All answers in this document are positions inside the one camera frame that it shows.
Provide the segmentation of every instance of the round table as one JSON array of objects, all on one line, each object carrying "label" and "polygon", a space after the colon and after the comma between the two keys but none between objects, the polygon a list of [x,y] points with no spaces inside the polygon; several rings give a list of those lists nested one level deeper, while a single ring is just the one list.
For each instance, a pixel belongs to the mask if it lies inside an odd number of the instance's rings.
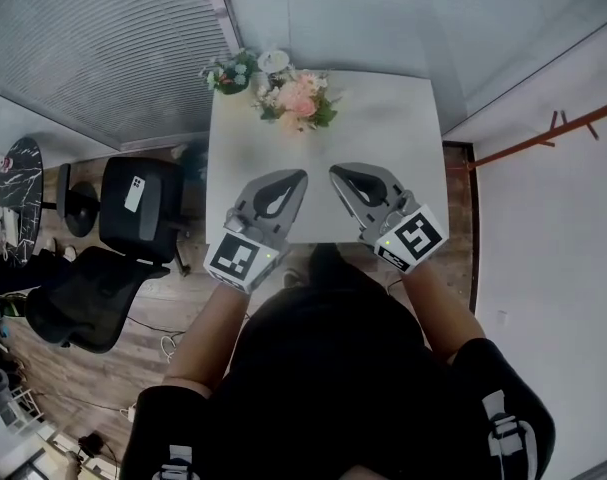
[{"label": "round table", "polygon": [[19,214],[19,236],[16,247],[7,245],[8,261],[24,266],[36,244],[43,205],[43,162],[41,150],[34,139],[24,137],[7,152],[13,163],[0,174],[0,207]]}]

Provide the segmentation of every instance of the wooden floor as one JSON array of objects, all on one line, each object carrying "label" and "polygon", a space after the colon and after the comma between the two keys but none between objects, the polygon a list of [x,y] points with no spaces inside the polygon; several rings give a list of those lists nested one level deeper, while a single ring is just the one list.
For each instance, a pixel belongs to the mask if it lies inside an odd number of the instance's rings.
[{"label": "wooden floor", "polygon": [[[150,156],[171,160],[169,150],[154,150],[131,156]],[[472,207],[469,178],[466,170],[452,169],[464,164],[465,153],[458,148],[445,148],[447,189],[450,213],[450,240],[439,250],[434,263],[441,276],[467,306],[472,281]],[[72,183],[90,181],[100,194],[101,176],[106,159],[79,163],[72,168]],[[45,174],[45,201],[55,200],[56,170]],[[196,219],[190,237],[183,239],[180,250],[191,265],[192,273],[182,278],[174,265],[172,273],[159,280],[147,281],[134,299],[129,315],[154,327],[185,330],[198,314],[215,282],[202,268],[207,249],[204,244],[203,218],[205,191],[197,183],[188,183],[183,213]],[[73,237],[61,224],[56,212],[44,211],[37,247],[48,237],[55,237],[61,246],[74,245],[78,252],[90,245],[99,245],[98,226],[84,238]],[[304,266],[313,245],[296,246],[286,266]],[[396,271],[378,261],[364,246],[347,244],[340,247],[344,257],[367,272],[381,284],[398,279]],[[279,271],[253,294],[249,313],[281,288]],[[402,288],[396,285],[392,294],[407,304]],[[110,444],[120,461],[129,438],[131,424],[116,410],[102,409],[78,400],[112,409],[127,408],[136,401],[141,390],[158,383],[167,362],[160,349],[164,333],[147,329],[127,320],[116,346],[107,354],[94,355],[76,347],[62,349],[40,340],[23,319],[7,324],[10,336],[5,340],[11,353],[26,367],[28,384],[39,393],[38,402],[47,419],[68,424],[66,433],[72,437],[98,431]]]}]

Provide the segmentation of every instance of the flower arrangement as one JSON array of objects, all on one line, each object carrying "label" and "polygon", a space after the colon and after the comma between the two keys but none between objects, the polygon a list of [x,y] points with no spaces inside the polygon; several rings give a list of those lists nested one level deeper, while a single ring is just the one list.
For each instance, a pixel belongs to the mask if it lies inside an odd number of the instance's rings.
[{"label": "flower arrangement", "polygon": [[250,78],[256,67],[255,55],[241,49],[225,63],[217,61],[216,57],[210,59],[199,76],[206,77],[210,91],[216,89],[223,94],[237,94],[250,84]]},{"label": "flower arrangement", "polygon": [[278,121],[290,135],[329,126],[337,111],[332,109],[335,102],[326,97],[327,74],[289,68],[278,79],[280,86],[261,86],[256,93],[261,119]]}]

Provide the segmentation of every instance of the wooden coat rack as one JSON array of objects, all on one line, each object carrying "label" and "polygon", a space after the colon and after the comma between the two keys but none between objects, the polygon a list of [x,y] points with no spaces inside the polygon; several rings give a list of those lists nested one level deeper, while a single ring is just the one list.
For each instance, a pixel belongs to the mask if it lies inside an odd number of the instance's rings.
[{"label": "wooden coat rack", "polygon": [[558,112],[555,110],[554,115],[552,116],[552,124],[550,125],[550,129],[547,132],[544,132],[536,137],[532,137],[529,140],[521,142],[520,144],[516,144],[515,146],[503,149],[494,153],[492,155],[486,156],[485,158],[481,158],[477,162],[471,162],[467,165],[469,171],[476,169],[477,167],[481,167],[482,165],[489,164],[490,162],[494,162],[495,160],[499,160],[501,158],[505,158],[506,156],[513,155],[514,153],[518,153],[519,151],[523,151],[524,149],[531,148],[532,146],[538,146],[539,144],[549,147],[555,147],[556,144],[550,142],[551,139],[556,137],[560,137],[572,130],[576,130],[577,128],[582,128],[583,126],[587,127],[587,129],[592,134],[595,140],[599,140],[599,136],[596,133],[596,130],[592,126],[592,123],[607,117],[607,105],[604,105],[600,108],[597,108],[593,112],[589,114],[585,114],[581,117],[574,119],[573,121],[568,121],[565,112],[561,110],[561,119],[563,120],[563,124],[560,126],[556,126],[556,120],[558,117]]}]

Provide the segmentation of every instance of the foot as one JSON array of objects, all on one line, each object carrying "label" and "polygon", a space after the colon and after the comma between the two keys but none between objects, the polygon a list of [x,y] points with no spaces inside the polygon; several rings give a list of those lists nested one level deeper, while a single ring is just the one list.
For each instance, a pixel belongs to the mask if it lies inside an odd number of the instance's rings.
[{"label": "foot", "polygon": [[305,278],[297,270],[288,268],[283,272],[283,288],[296,288],[298,286],[305,286]]},{"label": "foot", "polygon": [[56,254],[56,246],[56,239],[48,238],[47,242],[45,242],[45,247],[43,247],[43,249],[45,249],[46,251],[50,251],[52,254]]},{"label": "foot", "polygon": [[76,249],[71,245],[68,245],[65,248],[65,254],[63,254],[63,257],[70,263],[73,262],[76,259]]}]

